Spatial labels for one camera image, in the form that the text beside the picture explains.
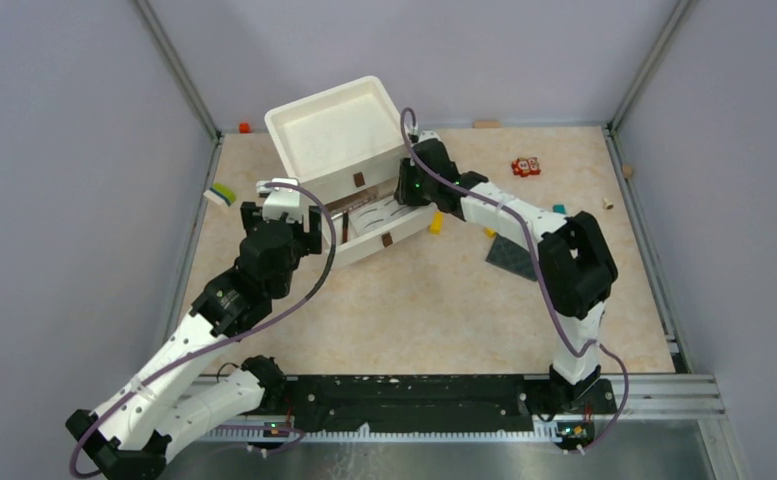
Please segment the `white false eyelash card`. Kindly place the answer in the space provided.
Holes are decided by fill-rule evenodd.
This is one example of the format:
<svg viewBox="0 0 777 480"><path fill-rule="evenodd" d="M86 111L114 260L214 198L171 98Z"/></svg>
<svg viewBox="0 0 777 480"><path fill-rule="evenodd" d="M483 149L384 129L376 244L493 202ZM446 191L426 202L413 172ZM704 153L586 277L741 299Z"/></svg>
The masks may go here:
<svg viewBox="0 0 777 480"><path fill-rule="evenodd" d="M361 236L402 219L415 210L415 207L398 203L393 197L386 197L352 210L349 223L356 234Z"/></svg>

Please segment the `brown eyeshadow palette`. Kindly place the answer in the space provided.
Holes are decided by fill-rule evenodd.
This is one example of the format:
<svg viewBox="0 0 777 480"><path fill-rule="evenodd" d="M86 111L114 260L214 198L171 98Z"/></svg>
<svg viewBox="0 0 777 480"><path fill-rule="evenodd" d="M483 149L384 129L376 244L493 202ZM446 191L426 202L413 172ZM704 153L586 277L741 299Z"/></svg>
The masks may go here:
<svg viewBox="0 0 777 480"><path fill-rule="evenodd" d="M349 210L355 210L379 198L379 189L371 187L326 205L331 215L337 215Z"/></svg>

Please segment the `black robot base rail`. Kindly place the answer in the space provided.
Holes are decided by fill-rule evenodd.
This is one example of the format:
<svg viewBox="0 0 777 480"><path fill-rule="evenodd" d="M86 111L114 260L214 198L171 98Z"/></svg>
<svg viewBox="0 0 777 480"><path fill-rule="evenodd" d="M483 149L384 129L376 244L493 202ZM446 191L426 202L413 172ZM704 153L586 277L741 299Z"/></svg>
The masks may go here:
<svg viewBox="0 0 777 480"><path fill-rule="evenodd" d="M290 377L255 414L308 433L494 433L530 431L543 419L613 414L609 380L572 399L546 376L303 375Z"/></svg>

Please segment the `white plastic drawer organizer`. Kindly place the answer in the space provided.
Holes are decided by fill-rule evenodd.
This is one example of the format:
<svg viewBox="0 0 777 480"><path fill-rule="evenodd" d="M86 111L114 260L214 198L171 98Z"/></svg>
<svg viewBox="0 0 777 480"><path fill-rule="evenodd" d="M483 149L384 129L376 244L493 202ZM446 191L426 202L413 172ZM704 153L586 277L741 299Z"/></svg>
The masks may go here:
<svg viewBox="0 0 777 480"><path fill-rule="evenodd" d="M264 117L289 178L322 203L377 187L379 198L393 197L407 150L400 113L381 80L365 76L269 110ZM323 226L325 240L336 239L334 264L350 265L427 229L435 208L415 207L402 219L364 235L349 225L341 243L342 214Z"/></svg>

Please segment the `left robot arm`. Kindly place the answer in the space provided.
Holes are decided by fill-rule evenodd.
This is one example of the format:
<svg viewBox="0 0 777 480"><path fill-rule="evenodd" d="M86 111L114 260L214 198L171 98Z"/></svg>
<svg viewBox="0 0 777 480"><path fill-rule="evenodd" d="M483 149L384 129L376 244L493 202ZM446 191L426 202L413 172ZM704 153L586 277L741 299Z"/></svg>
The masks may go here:
<svg viewBox="0 0 777 480"><path fill-rule="evenodd" d="M235 343L266 330L311 300L334 266L338 237L322 240L332 218L309 206L266 200L241 206L246 237L232 267L209 281L177 329L111 398L75 411L65 426L76 443L74 479L156 479L195 440L238 413L272 413L283 404L275 361L245 360L227 380L183 393Z"/></svg>

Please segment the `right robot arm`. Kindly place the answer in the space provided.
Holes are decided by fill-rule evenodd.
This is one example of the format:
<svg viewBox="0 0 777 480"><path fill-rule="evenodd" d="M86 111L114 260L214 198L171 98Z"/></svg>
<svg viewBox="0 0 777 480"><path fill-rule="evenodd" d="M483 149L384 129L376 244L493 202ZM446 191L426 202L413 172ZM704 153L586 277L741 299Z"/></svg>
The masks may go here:
<svg viewBox="0 0 777 480"><path fill-rule="evenodd" d="M462 173L436 136L412 137L401 163L396 199L493 230L525 250L559 337L550 367L550 397L576 412L600 376L599 332L618 269L596 218L536 207L487 177Z"/></svg>

